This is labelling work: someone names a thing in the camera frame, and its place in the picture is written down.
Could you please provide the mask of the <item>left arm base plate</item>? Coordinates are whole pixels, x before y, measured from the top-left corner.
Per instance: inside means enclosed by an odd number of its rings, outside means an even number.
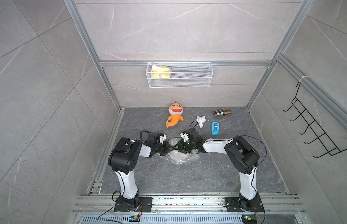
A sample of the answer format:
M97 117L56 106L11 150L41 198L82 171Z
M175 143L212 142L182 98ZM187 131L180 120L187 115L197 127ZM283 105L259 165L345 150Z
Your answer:
M118 197L114 211L120 212L151 212L153 205L152 197L136 197L134 199L127 199Z

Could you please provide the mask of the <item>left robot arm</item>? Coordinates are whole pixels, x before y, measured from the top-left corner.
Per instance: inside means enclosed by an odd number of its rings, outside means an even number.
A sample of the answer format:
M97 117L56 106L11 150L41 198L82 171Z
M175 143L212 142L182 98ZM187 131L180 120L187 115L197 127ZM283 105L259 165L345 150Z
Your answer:
M108 165L116 173L121 188L114 211L134 212L144 207L134 177L139 157L151 158L155 154L165 156L175 149L165 134L149 131L142 133L149 134L146 141L142 138L134 140L122 137L108 158Z

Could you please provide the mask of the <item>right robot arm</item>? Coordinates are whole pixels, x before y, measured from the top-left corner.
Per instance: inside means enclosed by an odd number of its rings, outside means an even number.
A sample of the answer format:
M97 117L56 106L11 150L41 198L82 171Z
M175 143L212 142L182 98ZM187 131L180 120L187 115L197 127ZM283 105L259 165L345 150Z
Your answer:
M232 211L235 203L246 212L264 212L263 203L256 187L256 170L259 166L259 153L242 135L231 139L217 140L202 138L193 127L180 134L183 138L179 151L191 153L220 153L229 157L233 167L239 172L240 192L238 198L227 197L224 206Z

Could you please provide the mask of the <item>clear bubble wrap sheet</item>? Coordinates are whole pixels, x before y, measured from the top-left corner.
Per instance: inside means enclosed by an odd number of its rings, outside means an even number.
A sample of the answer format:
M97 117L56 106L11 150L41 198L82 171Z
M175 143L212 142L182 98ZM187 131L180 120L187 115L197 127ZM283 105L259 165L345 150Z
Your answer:
M171 138L168 140L168 143L170 146L174 146L176 145L176 143L179 142L179 140L182 140L182 138L179 137L175 137L175 138ZM181 152L178 152L177 150L174 150L170 153L168 153L167 155L163 156L164 159L170 161L171 163L174 164L183 164L183 163L187 163L189 161L193 161L193 160L197 160L199 159L199 154L184 154Z

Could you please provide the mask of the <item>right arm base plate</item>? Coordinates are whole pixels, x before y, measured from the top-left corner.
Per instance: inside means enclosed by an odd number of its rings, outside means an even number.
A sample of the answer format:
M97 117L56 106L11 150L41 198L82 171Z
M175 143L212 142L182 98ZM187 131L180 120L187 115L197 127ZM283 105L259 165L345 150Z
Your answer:
M264 212L264 206L260 197L247 200L240 197L225 197L223 205L228 212Z

